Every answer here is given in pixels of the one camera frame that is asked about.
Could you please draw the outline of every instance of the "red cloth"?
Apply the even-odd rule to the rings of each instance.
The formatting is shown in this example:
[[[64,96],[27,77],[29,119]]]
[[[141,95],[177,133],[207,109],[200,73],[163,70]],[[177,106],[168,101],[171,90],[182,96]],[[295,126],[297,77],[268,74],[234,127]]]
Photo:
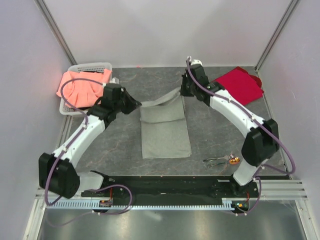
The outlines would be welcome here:
[[[261,80],[239,66],[215,81],[224,86],[231,96],[242,105],[261,98],[264,93],[261,89]]]

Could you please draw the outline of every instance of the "metal tool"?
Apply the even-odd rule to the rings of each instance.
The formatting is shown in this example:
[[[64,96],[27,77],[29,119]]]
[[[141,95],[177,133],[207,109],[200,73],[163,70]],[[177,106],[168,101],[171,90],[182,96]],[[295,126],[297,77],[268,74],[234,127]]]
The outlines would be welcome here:
[[[235,157],[234,155],[230,154],[230,155],[225,155],[222,157],[212,157],[212,158],[207,158],[204,159],[203,162],[204,163],[209,163],[209,162],[213,162],[214,164],[211,165],[211,167],[217,166],[217,165],[221,165],[221,164],[231,164],[231,165],[235,165],[240,163],[240,158],[239,157]]]

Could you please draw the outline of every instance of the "white plastic basket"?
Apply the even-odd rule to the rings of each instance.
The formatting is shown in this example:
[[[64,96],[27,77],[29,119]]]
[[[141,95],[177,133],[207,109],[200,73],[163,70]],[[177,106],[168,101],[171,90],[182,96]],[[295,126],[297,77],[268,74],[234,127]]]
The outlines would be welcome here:
[[[95,63],[84,63],[73,65],[69,67],[68,71],[80,73],[84,71],[93,71],[98,73],[103,73],[104,69],[112,71],[112,65],[109,62],[95,62]],[[82,114],[79,111],[75,111],[73,108],[66,106],[65,101],[61,98],[59,111],[62,115],[72,115],[74,117],[81,116]]]

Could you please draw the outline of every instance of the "pink cloth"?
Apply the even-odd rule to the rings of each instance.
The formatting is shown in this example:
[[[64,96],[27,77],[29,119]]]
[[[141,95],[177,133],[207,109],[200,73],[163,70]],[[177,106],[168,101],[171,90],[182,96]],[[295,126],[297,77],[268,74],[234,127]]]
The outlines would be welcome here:
[[[61,97],[61,86],[68,80],[85,78],[95,80],[100,83],[108,83],[112,71],[104,69],[103,73],[98,72],[74,72],[67,71],[63,74],[60,86],[56,94]],[[99,97],[102,97],[104,89],[101,85],[90,81],[74,81],[68,83],[63,88],[63,95],[76,108],[91,107]]]

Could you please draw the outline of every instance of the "wall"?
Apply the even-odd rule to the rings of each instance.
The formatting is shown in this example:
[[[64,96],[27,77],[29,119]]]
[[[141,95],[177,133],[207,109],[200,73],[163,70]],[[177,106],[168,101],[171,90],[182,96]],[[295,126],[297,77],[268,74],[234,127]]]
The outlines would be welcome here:
[[[297,6],[259,75],[320,223],[320,1]]]
[[[32,0],[0,3],[0,239],[23,237],[38,186],[38,158],[57,144],[55,96],[70,63]]]
[[[44,0],[78,63],[254,66],[290,0]]]

